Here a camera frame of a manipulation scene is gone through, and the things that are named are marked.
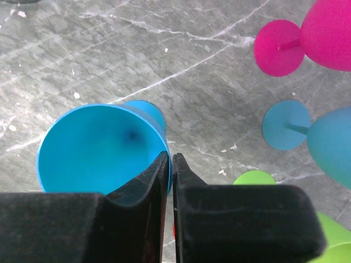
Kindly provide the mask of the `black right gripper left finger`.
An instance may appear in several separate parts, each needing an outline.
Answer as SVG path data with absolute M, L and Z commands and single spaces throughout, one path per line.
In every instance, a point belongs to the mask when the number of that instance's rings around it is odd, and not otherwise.
M 169 156 L 108 195 L 2 193 L 1 262 L 161 262 Z

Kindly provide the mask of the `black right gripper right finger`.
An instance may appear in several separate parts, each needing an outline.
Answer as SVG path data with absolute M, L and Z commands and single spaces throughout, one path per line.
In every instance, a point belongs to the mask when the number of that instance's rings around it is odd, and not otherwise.
M 210 185 L 173 156 L 177 262 L 308 262 L 327 241 L 294 185 Z

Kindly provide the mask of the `blue plastic wine glass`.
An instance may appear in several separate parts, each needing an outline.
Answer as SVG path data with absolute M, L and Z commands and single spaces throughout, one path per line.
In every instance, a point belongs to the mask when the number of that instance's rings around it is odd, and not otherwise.
M 166 121 L 153 103 L 88 104 L 65 113 L 46 131 L 36 172 L 45 193 L 107 195 L 168 150 Z

